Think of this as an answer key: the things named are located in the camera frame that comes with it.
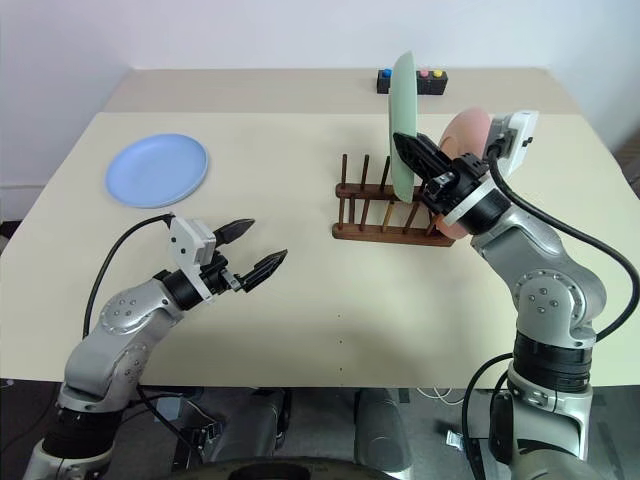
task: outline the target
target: blue plate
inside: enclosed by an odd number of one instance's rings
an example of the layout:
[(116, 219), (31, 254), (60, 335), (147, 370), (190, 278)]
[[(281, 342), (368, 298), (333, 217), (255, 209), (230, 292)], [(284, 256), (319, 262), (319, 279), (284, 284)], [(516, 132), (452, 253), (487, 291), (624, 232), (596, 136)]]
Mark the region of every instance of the blue plate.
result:
[(207, 151), (193, 138), (177, 133), (153, 135), (116, 155), (105, 183), (109, 193), (125, 205), (159, 208), (198, 188), (208, 164)]

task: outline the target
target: green plate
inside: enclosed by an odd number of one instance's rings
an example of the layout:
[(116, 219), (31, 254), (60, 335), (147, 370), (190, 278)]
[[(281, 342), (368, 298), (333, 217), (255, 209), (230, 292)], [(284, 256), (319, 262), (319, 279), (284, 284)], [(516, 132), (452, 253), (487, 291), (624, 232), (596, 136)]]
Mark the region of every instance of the green plate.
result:
[(418, 129), (418, 91), (413, 53), (402, 55), (393, 66), (389, 91), (389, 144), (391, 147), (391, 180), (393, 191), (403, 202), (413, 201), (414, 175), (400, 160), (393, 143), (394, 132), (416, 136)]

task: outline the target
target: white wall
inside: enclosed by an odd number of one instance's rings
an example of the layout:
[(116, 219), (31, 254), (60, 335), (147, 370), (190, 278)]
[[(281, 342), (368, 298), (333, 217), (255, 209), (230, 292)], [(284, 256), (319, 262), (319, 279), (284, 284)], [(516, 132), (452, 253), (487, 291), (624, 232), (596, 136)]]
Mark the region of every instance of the white wall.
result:
[(24, 217), (129, 67), (109, 2), (1, 5), (0, 217), (11, 220)]
[[(46, 181), (126, 65), (377, 67), (412, 49), (424, 65), (549, 68), (611, 148), (640, 124), (637, 0), (16, 0), (7, 5), (3, 183)], [(37, 67), (26, 66), (25, 59)]]

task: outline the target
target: beige table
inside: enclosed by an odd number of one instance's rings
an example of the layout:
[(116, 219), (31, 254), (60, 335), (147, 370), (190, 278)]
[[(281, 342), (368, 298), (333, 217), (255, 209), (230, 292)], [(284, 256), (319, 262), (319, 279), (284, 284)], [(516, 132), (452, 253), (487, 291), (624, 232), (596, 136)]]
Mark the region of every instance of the beige table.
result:
[[(617, 164), (575, 111), (542, 112), (513, 186), (640, 264), (640, 204)], [(420, 130), (437, 138), (450, 119), (421, 115)], [(141, 137), (181, 132), (206, 146), (211, 166), (200, 188), (171, 210), (212, 227), (256, 218), (243, 238), (224, 247), (234, 271), (248, 271), (282, 248), (289, 256), (259, 289), (226, 293), (189, 312), (155, 350), (145, 383), (464, 386), (480, 363), (509, 351), (515, 336), (507, 288), (468, 239), (446, 249), (338, 241), (330, 234), (340, 155), (370, 153), (371, 178), (379, 178), (386, 130), (386, 116), (375, 112), (98, 114), (1, 258), (0, 374), (62, 378), (104, 255), (134, 222), (168, 210), (116, 203), (103, 186), (107, 166)], [(357, 178), (358, 165), (351, 167)], [(398, 209), (393, 221), (406, 213)], [(421, 214), (417, 221), (425, 221)], [(628, 281), (600, 253), (571, 239), (565, 244), (607, 286), (600, 329), (622, 309)], [(108, 297), (162, 268), (175, 266), (166, 229), (154, 226), (121, 249), (95, 313)], [(640, 383), (638, 338), (636, 314), (597, 346), (594, 384)]]

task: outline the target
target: black box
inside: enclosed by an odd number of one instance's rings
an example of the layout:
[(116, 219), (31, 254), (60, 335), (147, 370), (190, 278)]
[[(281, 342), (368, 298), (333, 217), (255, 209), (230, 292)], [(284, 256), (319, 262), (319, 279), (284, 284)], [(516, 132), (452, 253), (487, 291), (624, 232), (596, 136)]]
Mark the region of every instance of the black box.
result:
[[(442, 72), (440, 77), (436, 77), (430, 70), (429, 73), (424, 76), (424, 70), (416, 71), (416, 82), (418, 95), (442, 95), (447, 86), (449, 77), (444, 70), (436, 70)], [(391, 76), (388, 75), (388, 69), (378, 70), (378, 78), (376, 81), (376, 91), (380, 94), (388, 94), (391, 87)]]

